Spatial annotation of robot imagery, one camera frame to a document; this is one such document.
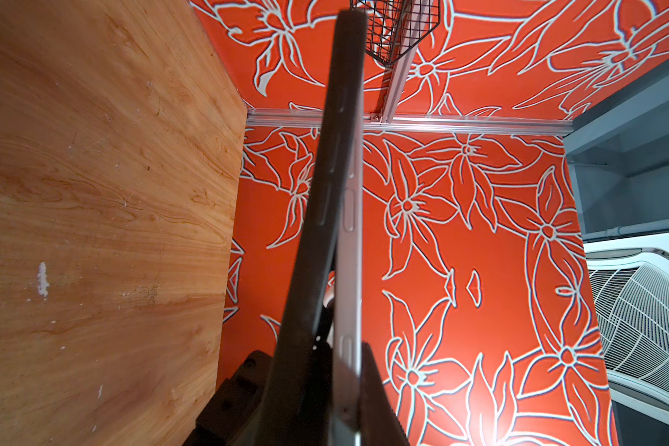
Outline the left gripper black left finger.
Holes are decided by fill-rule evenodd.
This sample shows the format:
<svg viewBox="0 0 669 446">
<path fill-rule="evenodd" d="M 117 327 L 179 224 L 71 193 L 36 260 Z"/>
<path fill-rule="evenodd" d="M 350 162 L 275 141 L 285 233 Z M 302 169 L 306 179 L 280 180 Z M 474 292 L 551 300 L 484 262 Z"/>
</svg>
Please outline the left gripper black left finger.
<svg viewBox="0 0 669 446">
<path fill-rule="evenodd" d="M 255 350 L 225 379 L 197 416 L 184 445 L 237 445 L 261 402 L 271 356 Z"/>
</svg>

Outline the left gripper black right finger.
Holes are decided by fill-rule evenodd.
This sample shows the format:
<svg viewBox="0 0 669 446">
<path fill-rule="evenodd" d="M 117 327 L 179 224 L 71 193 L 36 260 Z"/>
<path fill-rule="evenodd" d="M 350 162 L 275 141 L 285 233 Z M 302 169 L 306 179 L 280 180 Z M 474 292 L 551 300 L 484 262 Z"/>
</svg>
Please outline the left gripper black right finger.
<svg viewBox="0 0 669 446">
<path fill-rule="evenodd" d="M 359 431 L 364 446 L 409 446 L 401 423 L 391 408 L 370 345 L 362 343 Z"/>
</svg>

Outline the black phone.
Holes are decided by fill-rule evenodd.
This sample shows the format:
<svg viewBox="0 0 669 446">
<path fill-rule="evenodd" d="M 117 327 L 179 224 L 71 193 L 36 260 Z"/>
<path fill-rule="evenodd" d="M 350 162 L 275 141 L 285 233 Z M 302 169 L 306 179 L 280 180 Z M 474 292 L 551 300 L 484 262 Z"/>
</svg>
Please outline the black phone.
<svg viewBox="0 0 669 446">
<path fill-rule="evenodd" d="M 363 98 L 359 98 L 354 116 L 354 139 L 336 246 L 331 445 L 361 443 Z"/>
</svg>

